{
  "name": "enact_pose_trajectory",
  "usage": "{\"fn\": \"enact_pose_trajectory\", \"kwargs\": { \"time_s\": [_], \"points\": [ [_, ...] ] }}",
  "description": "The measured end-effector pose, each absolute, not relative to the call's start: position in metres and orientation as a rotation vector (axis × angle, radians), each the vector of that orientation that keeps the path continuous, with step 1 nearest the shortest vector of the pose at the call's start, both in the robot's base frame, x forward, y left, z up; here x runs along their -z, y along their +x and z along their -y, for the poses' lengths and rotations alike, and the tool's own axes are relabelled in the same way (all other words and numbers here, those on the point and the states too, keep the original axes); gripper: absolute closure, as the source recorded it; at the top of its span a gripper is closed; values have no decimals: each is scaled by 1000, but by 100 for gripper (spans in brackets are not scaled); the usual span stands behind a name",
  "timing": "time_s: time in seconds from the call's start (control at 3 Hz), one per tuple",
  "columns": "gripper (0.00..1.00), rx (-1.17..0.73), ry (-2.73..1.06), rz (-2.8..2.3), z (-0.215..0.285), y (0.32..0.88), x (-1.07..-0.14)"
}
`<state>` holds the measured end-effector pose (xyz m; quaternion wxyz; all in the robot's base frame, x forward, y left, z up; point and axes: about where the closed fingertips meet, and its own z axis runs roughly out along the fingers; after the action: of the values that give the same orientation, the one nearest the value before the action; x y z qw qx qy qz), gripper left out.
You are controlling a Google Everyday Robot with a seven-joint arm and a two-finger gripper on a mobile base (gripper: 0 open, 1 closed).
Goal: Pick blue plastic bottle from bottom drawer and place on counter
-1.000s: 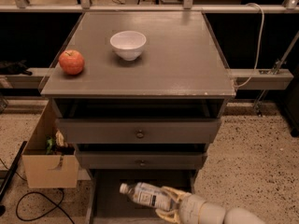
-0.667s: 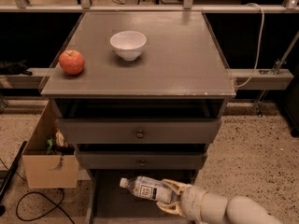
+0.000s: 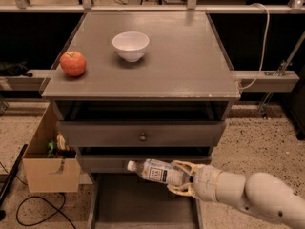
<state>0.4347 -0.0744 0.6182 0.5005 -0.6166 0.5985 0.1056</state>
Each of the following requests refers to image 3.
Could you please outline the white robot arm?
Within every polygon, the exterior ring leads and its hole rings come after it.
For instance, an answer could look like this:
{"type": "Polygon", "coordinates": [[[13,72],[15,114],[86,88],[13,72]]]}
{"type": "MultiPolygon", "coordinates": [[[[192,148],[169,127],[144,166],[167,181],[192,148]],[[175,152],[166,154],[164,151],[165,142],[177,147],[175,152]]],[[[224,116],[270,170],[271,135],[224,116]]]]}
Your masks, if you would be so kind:
{"type": "Polygon", "coordinates": [[[174,194],[225,204],[248,216],[305,229],[305,199],[273,175],[255,173],[245,177],[180,160],[173,161],[172,166],[193,179],[181,186],[169,185],[174,194]]]}

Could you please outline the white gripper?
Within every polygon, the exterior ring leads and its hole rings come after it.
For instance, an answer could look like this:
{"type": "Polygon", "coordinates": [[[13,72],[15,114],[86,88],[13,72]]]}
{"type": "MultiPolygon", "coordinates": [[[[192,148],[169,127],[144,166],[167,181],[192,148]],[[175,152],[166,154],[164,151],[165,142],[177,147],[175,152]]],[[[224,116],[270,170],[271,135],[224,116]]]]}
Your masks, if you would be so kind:
{"type": "Polygon", "coordinates": [[[194,164],[188,161],[174,160],[172,166],[179,168],[189,176],[193,176],[193,184],[190,182],[181,186],[168,185],[167,188],[173,194],[182,197],[195,197],[208,202],[217,202],[216,187],[221,170],[211,165],[194,164]]]}

